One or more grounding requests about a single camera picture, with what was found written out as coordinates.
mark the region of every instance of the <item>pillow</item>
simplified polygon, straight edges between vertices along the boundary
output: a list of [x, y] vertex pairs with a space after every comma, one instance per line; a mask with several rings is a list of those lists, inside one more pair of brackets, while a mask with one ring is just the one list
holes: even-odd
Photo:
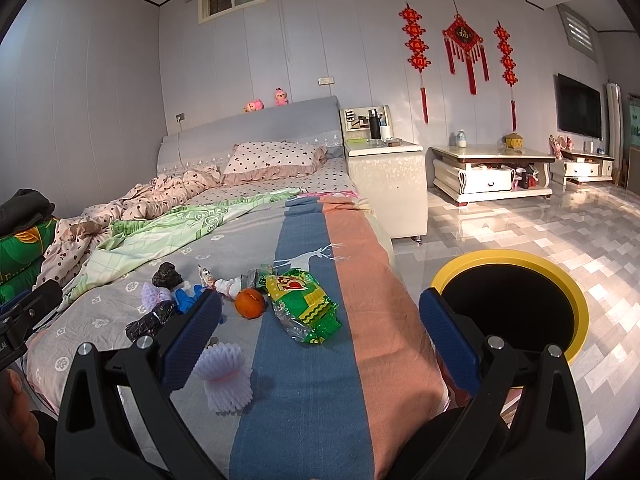
[[315, 173], [326, 160], [326, 146], [293, 142], [238, 144], [222, 175], [224, 184]]

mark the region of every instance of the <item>red chinese knot decoration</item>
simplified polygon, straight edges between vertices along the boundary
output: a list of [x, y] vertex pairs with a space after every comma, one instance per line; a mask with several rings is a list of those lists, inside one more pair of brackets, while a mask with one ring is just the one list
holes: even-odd
[[420, 93], [422, 94], [422, 114], [424, 115], [424, 122], [429, 122], [429, 115], [427, 113], [427, 93], [424, 89], [424, 82], [422, 81], [422, 71], [427, 68], [431, 61], [429, 61], [423, 54], [429, 47], [420, 38], [426, 31], [418, 24], [418, 20], [422, 19], [422, 15], [418, 14], [415, 10], [406, 4], [406, 7], [399, 12], [399, 16], [406, 20], [406, 25], [402, 28], [410, 37], [404, 45], [409, 48], [413, 55], [407, 59], [411, 66], [413, 66], [420, 73]]
[[482, 38], [478, 36], [476, 31], [469, 27], [468, 23], [462, 16], [456, 12], [455, 19], [447, 30], [442, 31], [444, 43], [447, 49], [447, 57], [449, 58], [449, 70], [455, 75], [456, 67], [454, 64], [454, 56], [466, 64], [466, 72], [469, 76], [469, 90], [471, 95], [478, 94], [476, 89], [476, 76], [474, 75], [474, 64], [481, 59], [482, 70], [484, 72], [484, 80], [489, 81], [489, 67], [486, 63], [484, 55], [484, 46], [482, 46]]
[[498, 22], [498, 26], [494, 30], [494, 34], [498, 37], [498, 50], [502, 53], [502, 58], [500, 62], [504, 66], [504, 73], [502, 74], [503, 79], [507, 82], [507, 85], [511, 88], [511, 125], [513, 126], [513, 131], [516, 130], [516, 101], [513, 100], [513, 85], [518, 82], [518, 78], [516, 77], [513, 69], [516, 67], [516, 63], [513, 59], [511, 59], [511, 53], [513, 49], [511, 45], [507, 42], [507, 40], [511, 37], [511, 35], [504, 30], [504, 27]]

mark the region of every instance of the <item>wall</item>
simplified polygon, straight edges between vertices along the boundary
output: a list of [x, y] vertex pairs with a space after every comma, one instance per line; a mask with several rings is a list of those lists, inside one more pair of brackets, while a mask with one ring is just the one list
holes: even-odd
[[620, 85], [626, 156], [631, 144], [628, 95], [640, 96], [640, 38], [635, 32], [601, 32], [600, 43], [609, 80]]
[[[406, 2], [423, 15], [427, 29], [429, 124], [422, 120], [418, 71], [406, 61], [408, 37], [398, 16]], [[268, 0], [203, 25], [196, 1], [172, 0], [160, 9], [167, 129], [177, 131], [181, 112], [187, 117], [183, 128], [189, 128], [240, 113], [253, 98], [271, 106], [273, 89], [281, 86], [294, 101], [331, 92], [342, 107], [389, 104], [396, 134], [426, 146], [446, 143], [460, 128], [473, 144], [495, 144], [511, 129], [510, 90], [493, 34], [497, 20], [512, 36], [518, 130], [526, 146], [548, 152], [548, 137], [557, 133], [553, 74], [597, 88], [604, 105], [607, 73], [597, 38], [599, 63], [568, 45], [555, 8], [539, 10], [524, 0], [456, 3], [486, 46], [491, 81], [484, 82], [476, 64], [476, 97], [462, 63], [456, 62], [455, 76], [449, 73], [442, 30], [453, 20], [452, 0]], [[318, 77], [327, 75], [335, 84], [318, 86]], [[575, 136], [577, 146], [582, 140]]]
[[27, 1], [0, 44], [0, 202], [32, 188], [71, 216], [154, 176], [158, 15], [141, 0]]

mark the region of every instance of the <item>orange stripe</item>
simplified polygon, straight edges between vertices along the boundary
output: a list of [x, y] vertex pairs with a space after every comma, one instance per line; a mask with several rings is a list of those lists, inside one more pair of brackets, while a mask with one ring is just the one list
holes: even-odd
[[369, 418], [375, 478], [442, 409], [444, 382], [418, 309], [353, 204], [322, 200]]

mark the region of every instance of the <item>silver bolt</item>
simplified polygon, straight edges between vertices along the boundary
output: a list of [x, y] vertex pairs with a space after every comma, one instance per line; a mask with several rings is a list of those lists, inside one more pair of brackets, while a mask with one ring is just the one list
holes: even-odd
[[87, 355], [90, 351], [91, 351], [91, 344], [90, 343], [82, 343], [78, 347], [78, 353], [80, 355]]
[[497, 335], [492, 335], [487, 340], [489, 346], [494, 350], [502, 350], [504, 348], [504, 339], [498, 337]]
[[154, 339], [149, 335], [143, 335], [136, 341], [136, 346], [141, 350], [149, 348], [154, 343]]
[[560, 357], [562, 355], [562, 349], [558, 345], [549, 345], [549, 353], [553, 357]]

